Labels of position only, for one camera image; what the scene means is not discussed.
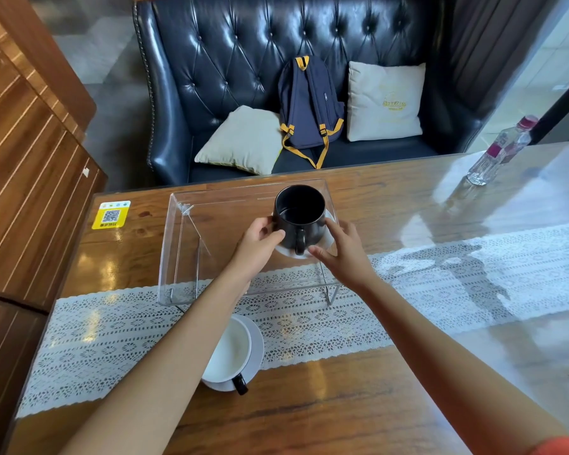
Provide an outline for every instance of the tufted leather backrest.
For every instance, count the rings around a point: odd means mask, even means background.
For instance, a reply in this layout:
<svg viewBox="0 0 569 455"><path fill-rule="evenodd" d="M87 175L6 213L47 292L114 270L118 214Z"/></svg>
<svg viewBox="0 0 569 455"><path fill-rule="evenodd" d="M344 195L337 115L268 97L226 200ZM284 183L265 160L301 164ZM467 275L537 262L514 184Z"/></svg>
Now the tufted leather backrest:
<svg viewBox="0 0 569 455"><path fill-rule="evenodd" d="M278 112L283 64L313 54L347 101L350 60L429 62L442 0L148 0L192 134L238 106Z"/></svg>

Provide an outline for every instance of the white cup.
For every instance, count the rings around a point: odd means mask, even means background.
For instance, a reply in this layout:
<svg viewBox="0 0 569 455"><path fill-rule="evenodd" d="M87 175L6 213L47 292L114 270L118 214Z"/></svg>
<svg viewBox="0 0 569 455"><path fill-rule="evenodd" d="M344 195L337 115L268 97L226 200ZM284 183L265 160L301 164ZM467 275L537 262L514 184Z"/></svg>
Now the white cup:
<svg viewBox="0 0 569 455"><path fill-rule="evenodd" d="M241 372L249 361L250 343L247 326L231 317L207 364L203 382L223 383L231 380L240 395L246 393L248 388Z"/></svg>

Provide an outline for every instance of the pink bottle cap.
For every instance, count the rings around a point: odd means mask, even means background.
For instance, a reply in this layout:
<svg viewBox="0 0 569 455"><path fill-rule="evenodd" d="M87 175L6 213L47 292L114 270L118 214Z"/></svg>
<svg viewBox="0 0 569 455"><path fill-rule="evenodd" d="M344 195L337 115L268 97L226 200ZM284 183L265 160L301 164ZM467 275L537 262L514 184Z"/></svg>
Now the pink bottle cap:
<svg viewBox="0 0 569 455"><path fill-rule="evenodd" d="M523 116L523 119L520 120L516 126L529 130L532 129L533 126L535 126L538 123L538 121L539 118L537 116L533 114L528 114L526 116Z"/></svg>

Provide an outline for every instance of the wooden table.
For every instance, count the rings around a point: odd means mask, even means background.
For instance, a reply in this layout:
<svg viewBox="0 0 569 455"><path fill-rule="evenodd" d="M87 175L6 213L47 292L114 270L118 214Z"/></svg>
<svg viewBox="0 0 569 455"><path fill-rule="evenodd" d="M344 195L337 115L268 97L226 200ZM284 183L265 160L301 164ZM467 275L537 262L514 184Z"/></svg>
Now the wooden table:
<svg viewBox="0 0 569 455"><path fill-rule="evenodd" d="M569 223L569 144L529 147L486 187L480 153L253 177L93 199L62 297L158 281L168 196L317 176L366 252ZM130 200L122 229L91 230L99 203ZM569 312L456 337L569 427ZM260 371L244 398L199 386L167 453L467 453L394 347ZM99 401L16 421L9 454L54 454Z"/></svg>

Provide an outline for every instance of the hand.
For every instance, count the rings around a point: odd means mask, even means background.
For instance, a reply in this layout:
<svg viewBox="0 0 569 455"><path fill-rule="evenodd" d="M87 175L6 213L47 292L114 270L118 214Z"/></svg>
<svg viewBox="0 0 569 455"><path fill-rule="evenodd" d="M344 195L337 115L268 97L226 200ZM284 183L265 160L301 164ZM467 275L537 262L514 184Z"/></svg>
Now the hand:
<svg viewBox="0 0 569 455"><path fill-rule="evenodd" d="M335 238L337 255L318 246L310 246L308 251L324 263L339 282L358 293L379 277L364 253L354 224L342 220L340 221L342 229L330 218L326 218L325 221Z"/></svg>
<svg viewBox="0 0 569 455"><path fill-rule="evenodd" d="M256 218L240 238L228 268L236 272L237 277L250 282L270 260L270 256L285 237L284 230L270 233L268 227L272 217Z"/></svg>

